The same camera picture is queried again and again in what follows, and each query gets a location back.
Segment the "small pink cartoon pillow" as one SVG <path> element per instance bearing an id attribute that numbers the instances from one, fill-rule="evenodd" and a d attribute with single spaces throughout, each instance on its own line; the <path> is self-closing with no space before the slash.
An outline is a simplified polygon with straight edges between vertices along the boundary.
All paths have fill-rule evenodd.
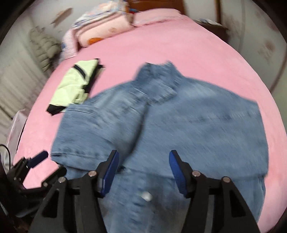
<path id="1" fill-rule="evenodd" d="M 75 38 L 75 32 L 69 29 L 63 36 L 61 41 L 61 49 L 64 59 L 70 59 L 78 54 L 78 43 Z"/>

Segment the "grey puffer jacket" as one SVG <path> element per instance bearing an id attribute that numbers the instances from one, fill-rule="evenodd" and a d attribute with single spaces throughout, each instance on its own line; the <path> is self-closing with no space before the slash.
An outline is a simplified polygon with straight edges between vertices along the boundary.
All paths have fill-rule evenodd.
<path id="1" fill-rule="evenodd" d="M 43 72 L 48 71 L 55 57 L 61 52 L 61 43 L 58 39 L 45 33 L 44 29 L 38 26 L 29 32 L 30 45 L 34 56 Z"/>

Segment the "dark wooden nightstand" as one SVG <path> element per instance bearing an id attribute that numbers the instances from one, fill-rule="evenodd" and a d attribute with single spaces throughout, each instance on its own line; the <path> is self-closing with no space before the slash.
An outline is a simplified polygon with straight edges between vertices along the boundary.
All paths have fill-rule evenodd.
<path id="1" fill-rule="evenodd" d="M 228 29 L 226 27 L 222 26 L 221 24 L 213 25 L 210 23 L 201 22 L 199 20 L 195 20 L 195 22 L 197 24 L 199 24 L 200 26 L 204 27 L 205 29 L 207 29 L 208 31 L 215 34 L 217 37 L 219 37 L 224 42 L 226 42 L 226 43 L 229 42 Z"/>

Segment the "folded pink quilt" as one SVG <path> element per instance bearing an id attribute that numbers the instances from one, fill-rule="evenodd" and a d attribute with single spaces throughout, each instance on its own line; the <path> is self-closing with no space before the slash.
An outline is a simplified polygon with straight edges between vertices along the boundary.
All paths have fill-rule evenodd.
<path id="1" fill-rule="evenodd" d="M 75 33 L 75 38 L 81 47 L 88 47 L 91 44 L 103 39 L 127 32 L 133 29 L 133 15 L 109 16 L 101 22 L 94 22 L 84 26 Z"/>

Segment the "blue denim jacket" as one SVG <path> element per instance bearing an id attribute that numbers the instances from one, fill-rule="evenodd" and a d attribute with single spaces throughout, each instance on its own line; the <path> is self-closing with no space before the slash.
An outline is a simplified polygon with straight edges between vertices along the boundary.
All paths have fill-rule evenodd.
<path id="1" fill-rule="evenodd" d="M 186 78 L 172 63 L 147 63 L 133 81 L 71 104 L 51 158 L 74 179 L 114 149 L 120 170 L 100 202 L 108 232 L 180 231 L 188 201 L 169 166 L 172 150 L 207 177 L 230 177 L 260 216 L 268 144 L 257 103 Z"/>

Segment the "wooden headboard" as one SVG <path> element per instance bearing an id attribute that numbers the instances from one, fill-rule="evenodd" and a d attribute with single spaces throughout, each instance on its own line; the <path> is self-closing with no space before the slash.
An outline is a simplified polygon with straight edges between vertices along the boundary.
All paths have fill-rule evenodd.
<path id="1" fill-rule="evenodd" d="M 157 8 L 171 8 L 180 11 L 186 15 L 184 2 L 182 0 L 128 0 L 132 9 L 146 11 Z"/>

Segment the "pink bed sheet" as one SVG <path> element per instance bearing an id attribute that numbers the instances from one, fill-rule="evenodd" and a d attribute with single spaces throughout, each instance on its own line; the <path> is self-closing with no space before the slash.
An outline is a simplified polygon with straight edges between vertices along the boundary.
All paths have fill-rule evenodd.
<path id="1" fill-rule="evenodd" d="M 85 101 L 133 81 L 147 63 L 172 63 L 186 78 L 256 102 L 268 144 L 268 171 L 264 177 L 263 207 L 255 220 L 261 232 L 275 226 L 286 209 L 286 131 L 277 105 L 258 74 L 236 50 L 187 16 L 135 27 L 83 48 L 75 57 L 60 63 L 33 105 L 21 136 L 16 160 L 34 157 L 44 150 L 49 153 L 47 159 L 29 171 L 24 187 L 40 187 L 62 165 L 52 160 L 51 149 L 68 107 L 54 116 L 46 110 L 65 73 L 79 61 L 97 58 L 105 68 Z"/>

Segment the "patterned folded blanket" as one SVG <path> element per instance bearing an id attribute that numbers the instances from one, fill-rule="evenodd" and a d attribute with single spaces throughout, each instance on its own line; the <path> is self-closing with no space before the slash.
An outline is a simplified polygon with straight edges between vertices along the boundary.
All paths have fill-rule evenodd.
<path id="1" fill-rule="evenodd" d="M 79 29 L 87 24 L 101 21 L 109 16 L 125 14 L 129 8 L 127 1 L 106 1 L 85 12 L 72 24 L 73 29 Z"/>

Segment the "green black folded shirt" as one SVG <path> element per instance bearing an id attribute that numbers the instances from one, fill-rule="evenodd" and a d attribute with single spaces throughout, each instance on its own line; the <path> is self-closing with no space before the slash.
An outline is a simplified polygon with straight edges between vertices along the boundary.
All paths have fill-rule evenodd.
<path id="1" fill-rule="evenodd" d="M 63 76 L 46 111 L 54 116 L 70 104 L 82 104 L 104 68 L 98 58 L 75 63 Z"/>

